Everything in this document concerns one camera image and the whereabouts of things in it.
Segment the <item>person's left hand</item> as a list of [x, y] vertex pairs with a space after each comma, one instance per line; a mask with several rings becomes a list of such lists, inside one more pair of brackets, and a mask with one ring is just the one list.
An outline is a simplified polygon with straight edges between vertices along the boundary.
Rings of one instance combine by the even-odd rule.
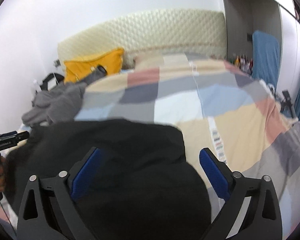
[[0, 192], [3, 193], [5, 191], [6, 183], [5, 183], [5, 171], [4, 171], [4, 162], [5, 158], [3, 156], [0, 157]]

